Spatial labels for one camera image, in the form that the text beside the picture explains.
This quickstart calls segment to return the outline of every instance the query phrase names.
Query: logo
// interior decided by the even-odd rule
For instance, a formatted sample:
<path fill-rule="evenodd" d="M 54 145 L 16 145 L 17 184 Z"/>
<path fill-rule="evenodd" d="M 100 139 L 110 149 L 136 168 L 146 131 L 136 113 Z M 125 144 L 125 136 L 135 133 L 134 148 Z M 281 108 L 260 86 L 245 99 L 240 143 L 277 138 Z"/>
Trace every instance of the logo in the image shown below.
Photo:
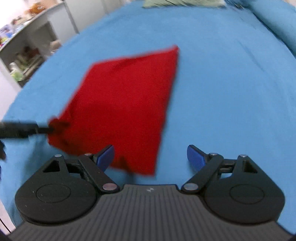
<path fill-rule="evenodd" d="M 147 192 L 153 192 L 154 191 L 154 188 L 148 188 L 147 189 Z"/>

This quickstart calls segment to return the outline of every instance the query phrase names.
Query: bottle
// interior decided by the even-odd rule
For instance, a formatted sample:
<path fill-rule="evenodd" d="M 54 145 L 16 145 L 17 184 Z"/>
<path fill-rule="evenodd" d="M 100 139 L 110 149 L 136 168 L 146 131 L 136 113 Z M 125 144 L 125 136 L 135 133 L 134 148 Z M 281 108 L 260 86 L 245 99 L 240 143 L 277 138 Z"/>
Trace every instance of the bottle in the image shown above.
<path fill-rule="evenodd" d="M 10 68 L 10 75 L 14 78 L 15 81 L 22 81 L 25 77 L 22 71 L 19 69 L 16 63 L 12 62 L 9 65 Z"/>

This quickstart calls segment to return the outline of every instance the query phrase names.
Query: blue pillow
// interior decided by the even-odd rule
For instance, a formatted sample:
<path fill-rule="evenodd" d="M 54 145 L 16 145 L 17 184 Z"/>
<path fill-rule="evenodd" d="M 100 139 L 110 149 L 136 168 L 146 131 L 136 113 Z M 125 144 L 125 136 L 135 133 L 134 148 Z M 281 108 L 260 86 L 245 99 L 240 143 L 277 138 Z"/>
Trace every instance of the blue pillow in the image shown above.
<path fill-rule="evenodd" d="M 280 38 L 296 57 L 296 10 L 282 0 L 251 1 L 249 9 Z"/>

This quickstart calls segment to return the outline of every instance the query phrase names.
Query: triangular cutout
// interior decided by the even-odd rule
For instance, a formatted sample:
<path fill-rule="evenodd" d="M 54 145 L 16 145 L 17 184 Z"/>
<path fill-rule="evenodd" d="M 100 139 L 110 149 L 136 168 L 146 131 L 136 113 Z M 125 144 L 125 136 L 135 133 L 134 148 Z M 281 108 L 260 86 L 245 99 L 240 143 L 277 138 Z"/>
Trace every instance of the triangular cutout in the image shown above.
<path fill-rule="evenodd" d="M 43 172 L 59 172 L 59 161 L 52 161 L 50 165 Z"/>

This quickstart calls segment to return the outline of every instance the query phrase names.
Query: blue fabric surface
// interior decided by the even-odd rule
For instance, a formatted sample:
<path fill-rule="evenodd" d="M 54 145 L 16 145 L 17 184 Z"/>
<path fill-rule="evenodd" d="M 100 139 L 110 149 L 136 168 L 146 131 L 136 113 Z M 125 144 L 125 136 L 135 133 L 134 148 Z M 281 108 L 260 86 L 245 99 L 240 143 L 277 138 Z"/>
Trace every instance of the blue fabric surface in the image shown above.
<path fill-rule="evenodd" d="M 282 0 L 251 1 L 249 8 L 296 57 L 296 8 Z"/>
<path fill-rule="evenodd" d="M 186 158 L 190 144 L 225 158 L 248 154 L 284 191 L 279 221 L 295 232 L 296 59 L 290 50 L 247 9 L 142 4 L 121 8 L 62 47 L 20 92 L 5 120 L 47 122 L 59 115 L 92 63 L 177 44 L 178 73 L 157 174 L 132 181 L 182 185 L 193 175 Z M 61 151 L 43 136 L 5 144 L 0 198 L 19 225 L 15 192 Z M 131 181 L 120 171 L 106 173 L 118 184 Z"/>

